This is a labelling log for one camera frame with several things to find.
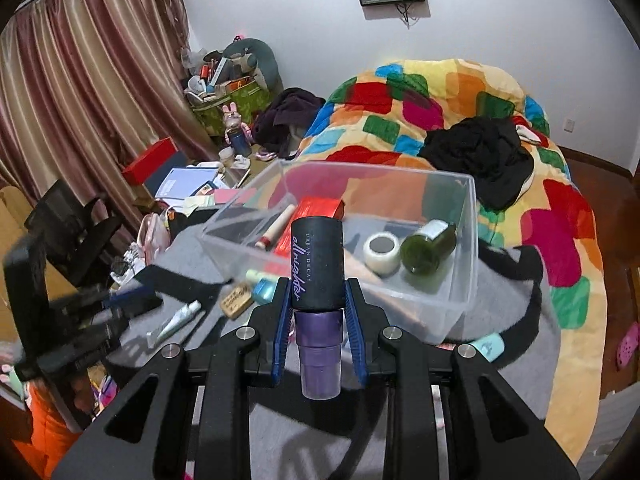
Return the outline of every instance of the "bunny ears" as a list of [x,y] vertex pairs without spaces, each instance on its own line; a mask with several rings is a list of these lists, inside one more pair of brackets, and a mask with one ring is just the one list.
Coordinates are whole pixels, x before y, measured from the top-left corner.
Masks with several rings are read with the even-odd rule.
[[227,107],[226,105],[222,105],[222,111],[225,114],[231,114],[231,113],[236,113],[238,111],[238,108],[236,107],[236,103],[231,102],[229,103],[229,106]]

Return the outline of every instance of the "green glass bottle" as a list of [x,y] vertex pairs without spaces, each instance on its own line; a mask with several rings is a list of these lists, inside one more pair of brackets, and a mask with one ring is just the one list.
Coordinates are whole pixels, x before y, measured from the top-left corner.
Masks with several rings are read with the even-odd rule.
[[456,248],[456,226],[431,220],[408,236],[400,246],[400,260],[417,276],[433,274]]

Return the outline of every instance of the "power outlet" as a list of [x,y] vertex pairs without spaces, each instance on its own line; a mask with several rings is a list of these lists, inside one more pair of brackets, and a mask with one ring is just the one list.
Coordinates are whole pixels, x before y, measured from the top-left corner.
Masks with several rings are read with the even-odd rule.
[[574,132],[574,128],[575,128],[575,121],[573,119],[567,118],[564,120],[564,125],[562,126],[562,129],[564,131],[571,134]]

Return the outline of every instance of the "colorful blanket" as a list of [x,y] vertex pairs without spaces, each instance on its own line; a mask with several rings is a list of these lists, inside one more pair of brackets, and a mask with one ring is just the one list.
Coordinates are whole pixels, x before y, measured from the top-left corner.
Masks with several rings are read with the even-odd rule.
[[329,97],[300,145],[300,159],[433,169],[415,156],[428,131],[473,116],[510,117],[540,140],[523,142],[534,159],[530,189],[504,211],[478,204],[478,231],[495,246],[531,244],[542,254],[563,329],[546,426],[576,462],[598,409],[607,300],[591,207],[535,100],[503,70],[474,62],[381,66]]

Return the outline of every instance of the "green basket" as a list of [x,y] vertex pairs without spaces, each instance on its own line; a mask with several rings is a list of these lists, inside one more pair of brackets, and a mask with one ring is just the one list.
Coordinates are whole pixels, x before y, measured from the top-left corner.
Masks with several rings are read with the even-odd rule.
[[225,123],[222,121],[222,106],[231,102],[236,103],[238,112],[242,115],[242,120],[247,124],[251,124],[254,122],[257,112],[261,112],[269,106],[271,95],[260,88],[257,82],[252,81],[223,98],[201,106],[191,107],[191,109],[211,137],[223,136],[225,134]]

